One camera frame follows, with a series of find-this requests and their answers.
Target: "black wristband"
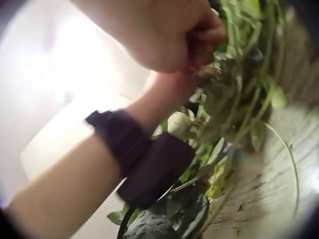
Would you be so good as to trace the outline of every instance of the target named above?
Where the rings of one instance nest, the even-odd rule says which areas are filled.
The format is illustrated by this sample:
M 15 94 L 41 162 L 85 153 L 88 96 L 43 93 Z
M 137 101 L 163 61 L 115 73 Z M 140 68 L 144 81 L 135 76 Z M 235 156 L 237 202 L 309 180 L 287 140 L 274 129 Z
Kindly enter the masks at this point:
M 113 157 L 122 168 L 122 176 L 127 177 L 151 142 L 141 126 L 125 110 L 95 111 L 86 121 L 110 147 Z
M 194 156 L 188 143 L 163 132 L 152 141 L 117 193 L 129 206 L 146 209 L 177 181 Z

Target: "black cable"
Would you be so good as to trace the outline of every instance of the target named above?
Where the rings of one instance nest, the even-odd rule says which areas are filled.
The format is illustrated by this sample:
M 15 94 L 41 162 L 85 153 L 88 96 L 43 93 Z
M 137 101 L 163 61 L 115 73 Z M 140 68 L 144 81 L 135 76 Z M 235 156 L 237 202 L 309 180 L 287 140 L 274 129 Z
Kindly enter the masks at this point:
M 127 210 L 127 212 L 122 220 L 122 223 L 120 225 L 120 229 L 119 229 L 119 232 L 117 233 L 116 239 L 123 239 L 127 223 L 129 222 L 129 219 L 131 218 L 135 209 L 136 209 L 136 207 L 129 207 L 129 209 Z

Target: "hand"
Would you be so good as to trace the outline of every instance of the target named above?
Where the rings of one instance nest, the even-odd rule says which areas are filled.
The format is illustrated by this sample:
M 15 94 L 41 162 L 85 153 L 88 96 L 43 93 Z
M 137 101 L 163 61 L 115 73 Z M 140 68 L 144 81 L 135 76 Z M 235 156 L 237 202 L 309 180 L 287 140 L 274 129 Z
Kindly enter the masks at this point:
M 152 72 L 144 94 L 126 110 L 151 135 L 160 122 L 189 99 L 200 82 L 215 74 L 216 70 L 209 67 L 202 67 L 197 74 L 190 70 Z
M 211 61 L 225 28 L 207 0 L 72 0 L 141 65 L 159 72 Z

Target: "finger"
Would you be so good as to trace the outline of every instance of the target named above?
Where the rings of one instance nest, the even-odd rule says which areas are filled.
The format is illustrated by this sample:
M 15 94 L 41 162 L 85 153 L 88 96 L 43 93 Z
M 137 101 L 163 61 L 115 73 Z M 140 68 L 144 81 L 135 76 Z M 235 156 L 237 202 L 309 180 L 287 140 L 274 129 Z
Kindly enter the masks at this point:
M 203 66 L 200 68 L 200 70 L 198 71 L 197 75 L 201 78 L 201 79 L 205 79 L 205 78 L 211 78 L 216 76 L 218 73 L 218 71 L 215 68 L 211 68 L 208 66 Z
M 209 29 L 205 32 L 198 33 L 197 38 L 206 44 L 219 44 L 226 40 L 226 30 L 222 25 L 218 28 Z
M 216 13 L 211 8 L 209 8 L 200 20 L 200 24 L 206 26 L 207 28 L 217 28 L 219 26 L 222 26 L 223 22 L 216 15 Z
M 206 25 L 205 30 L 197 32 L 197 38 L 206 43 L 216 44 L 226 40 L 226 29 L 223 22 L 213 10 L 204 15 L 202 24 Z

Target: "white wall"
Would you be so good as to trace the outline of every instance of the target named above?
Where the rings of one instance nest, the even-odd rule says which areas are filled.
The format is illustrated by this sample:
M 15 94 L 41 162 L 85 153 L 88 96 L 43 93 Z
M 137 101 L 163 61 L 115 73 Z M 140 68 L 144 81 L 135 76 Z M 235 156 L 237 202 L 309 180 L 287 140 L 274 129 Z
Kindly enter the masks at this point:
M 2 203 L 28 182 L 20 153 L 72 98 L 83 100 L 112 92 L 133 99 L 147 76 L 148 70 L 132 61 L 67 0 L 27 3 L 8 26 L 0 45 Z M 80 126 L 76 134 L 62 140 L 65 144 L 60 148 L 49 143 L 33 147 L 32 152 L 39 155 L 50 152 L 50 157 L 43 157 L 47 160 L 44 165 L 34 163 L 34 169 L 38 167 L 34 175 L 65 153 L 70 142 L 81 140 L 87 130 Z M 111 197 L 74 238 L 113 238 L 117 228 L 106 215 L 120 207 L 121 202 Z

